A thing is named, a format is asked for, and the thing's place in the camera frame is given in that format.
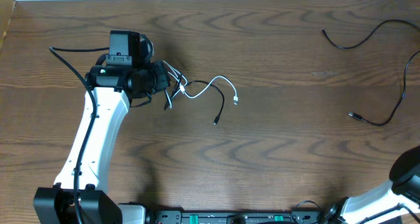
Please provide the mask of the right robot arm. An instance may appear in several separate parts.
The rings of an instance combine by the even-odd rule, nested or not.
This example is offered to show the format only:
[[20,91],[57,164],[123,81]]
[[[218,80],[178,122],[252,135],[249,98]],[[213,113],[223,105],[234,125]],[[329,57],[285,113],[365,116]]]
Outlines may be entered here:
[[320,217],[319,223],[383,223],[410,214],[419,221],[419,147],[400,155],[388,180],[355,197],[345,197]]

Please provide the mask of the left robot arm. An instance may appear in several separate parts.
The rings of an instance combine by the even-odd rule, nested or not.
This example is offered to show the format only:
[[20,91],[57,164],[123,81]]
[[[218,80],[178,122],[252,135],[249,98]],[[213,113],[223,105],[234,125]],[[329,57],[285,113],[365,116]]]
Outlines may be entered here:
[[116,204],[108,195],[110,161],[117,134],[135,99],[152,101],[170,78],[152,62],[154,46],[138,32],[112,30],[91,70],[77,74],[86,88],[81,123],[70,154],[51,188],[33,199],[41,223],[153,223],[153,213],[134,202]]

